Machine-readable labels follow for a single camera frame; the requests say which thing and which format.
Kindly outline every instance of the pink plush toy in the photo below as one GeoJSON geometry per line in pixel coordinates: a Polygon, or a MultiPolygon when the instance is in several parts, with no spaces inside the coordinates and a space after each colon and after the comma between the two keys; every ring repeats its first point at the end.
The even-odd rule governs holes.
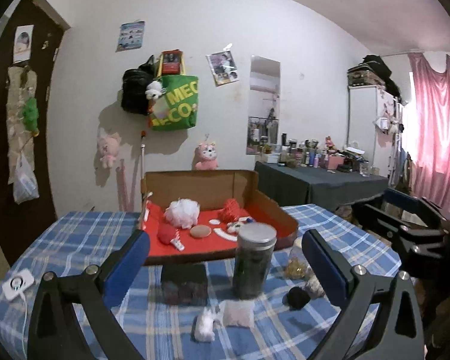
{"type": "Polygon", "coordinates": [[[97,138],[98,152],[100,153],[100,162],[102,167],[111,168],[119,154],[120,135],[118,133],[112,135],[100,135],[97,138]]]}
{"type": "Polygon", "coordinates": [[[215,170],[218,166],[217,152],[215,151],[215,142],[207,145],[201,143],[197,148],[200,162],[197,162],[195,168],[198,170],[215,170]]]}

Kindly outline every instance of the cable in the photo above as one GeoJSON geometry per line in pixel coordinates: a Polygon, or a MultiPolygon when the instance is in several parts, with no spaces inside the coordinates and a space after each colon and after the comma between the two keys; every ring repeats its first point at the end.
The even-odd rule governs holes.
{"type": "Polygon", "coordinates": [[[23,292],[19,292],[20,298],[22,298],[23,302],[25,303],[25,319],[23,320],[23,327],[22,327],[22,349],[23,349],[23,355],[25,359],[27,358],[27,353],[25,352],[25,326],[27,325],[27,316],[28,316],[28,303],[27,299],[25,298],[25,295],[23,292]]]}

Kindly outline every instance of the blue gripper pad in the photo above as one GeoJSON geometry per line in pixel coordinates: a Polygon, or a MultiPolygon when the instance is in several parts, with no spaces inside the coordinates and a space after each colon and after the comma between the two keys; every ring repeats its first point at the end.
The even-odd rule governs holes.
{"type": "Polygon", "coordinates": [[[303,235],[302,250],[330,303],[344,307],[353,290],[351,265],[340,252],[332,250],[315,229],[303,235]]]}
{"type": "Polygon", "coordinates": [[[119,306],[150,251],[150,237],[135,230],[120,250],[110,254],[102,264],[103,302],[110,308],[119,306]]]}

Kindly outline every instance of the black bag on refrigerator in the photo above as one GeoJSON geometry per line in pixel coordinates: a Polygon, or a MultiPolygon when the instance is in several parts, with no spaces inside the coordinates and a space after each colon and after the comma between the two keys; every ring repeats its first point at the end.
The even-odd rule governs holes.
{"type": "Polygon", "coordinates": [[[392,71],[385,64],[383,59],[381,59],[378,55],[367,55],[363,58],[363,63],[367,64],[378,77],[385,81],[385,90],[390,93],[390,95],[397,97],[399,102],[401,102],[402,97],[400,95],[400,89],[390,78],[392,71]]]}
{"type": "Polygon", "coordinates": [[[147,86],[155,78],[154,56],[137,69],[129,69],[122,77],[122,108],[132,114],[148,115],[147,86]]]}

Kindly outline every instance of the hanging bag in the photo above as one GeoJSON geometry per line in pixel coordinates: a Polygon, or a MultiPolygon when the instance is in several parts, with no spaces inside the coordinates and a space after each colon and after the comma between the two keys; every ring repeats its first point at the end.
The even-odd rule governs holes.
{"type": "Polygon", "coordinates": [[[122,78],[122,108],[132,114],[148,115],[148,100],[145,94],[148,84],[155,77],[154,56],[137,69],[126,70],[122,78]]]}
{"type": "Polygon", "coordinates": [[[13,199],[17,204],[27,200],[37,199],[38,184],[34,171],[27,161],[27,158],[20,154],[17,157],[15,167],[15,180],[13,181],[13,199]]]}
{"type": "Polygon", "coordinates": [[[162,76],[164,55],[160,55],[157,78],[164,95],[151,106],[149,125],[155,131],[183,130],[195,127],[198,109],[198,77],[186,76],[183,58],[180,74],[162,76]]]}

